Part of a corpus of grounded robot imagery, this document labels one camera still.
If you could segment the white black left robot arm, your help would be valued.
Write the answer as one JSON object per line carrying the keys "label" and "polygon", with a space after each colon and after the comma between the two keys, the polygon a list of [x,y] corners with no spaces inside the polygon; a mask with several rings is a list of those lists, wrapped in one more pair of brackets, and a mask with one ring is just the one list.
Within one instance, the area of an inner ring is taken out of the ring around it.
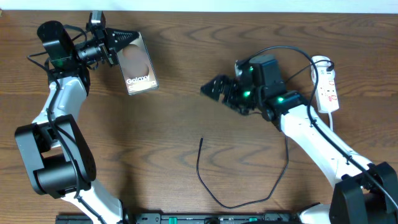
{"label": "white black left robot arm", "polygon": [[139,38],[136,31],[107,28],[89,21],[78,30],[48,21],[37,29],[47,56],[49,96],[39,115],[18,127],[14,137],[33,190],[72,203],[93,223],[135,223],[123,202],[96,178],[96,164],[77,118],[90,90],[90,71],[99,64],[117,65],[117,54]]}

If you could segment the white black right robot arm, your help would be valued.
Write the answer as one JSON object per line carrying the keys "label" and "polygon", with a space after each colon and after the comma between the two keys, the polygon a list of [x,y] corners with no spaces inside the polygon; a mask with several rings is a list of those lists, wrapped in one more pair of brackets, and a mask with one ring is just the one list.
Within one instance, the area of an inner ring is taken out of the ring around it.
{"label": "white black right robot arm", "polygon": [[238,61],[236,76],[218,75],[201,92],[239,114],[259,111],[295,141],[316,163],[333,187],[328,205],[312,205],[297,213],[300,223],[396,223],[397,174],[386,162],[373,164],[339,138],[320,114],[339,108],[333,62],[312,57],[309,68],[316,107],[288,90],[273,55]]}

